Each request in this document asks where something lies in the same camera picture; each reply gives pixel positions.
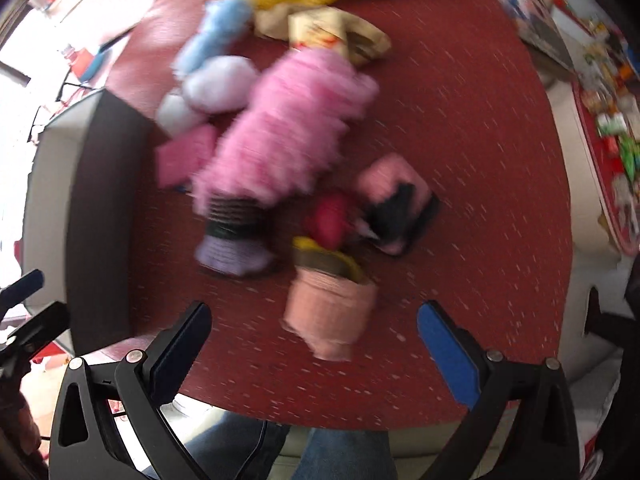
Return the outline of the person's left hand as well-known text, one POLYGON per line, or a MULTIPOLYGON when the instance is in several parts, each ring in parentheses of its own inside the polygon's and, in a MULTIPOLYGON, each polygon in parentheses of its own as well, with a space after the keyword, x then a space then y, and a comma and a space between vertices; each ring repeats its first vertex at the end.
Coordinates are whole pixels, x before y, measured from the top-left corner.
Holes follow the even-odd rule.
POLYGON ((39 451, 40 430, 26 398, 18 389, 1 387, 1 427, 26 455, 39 451))

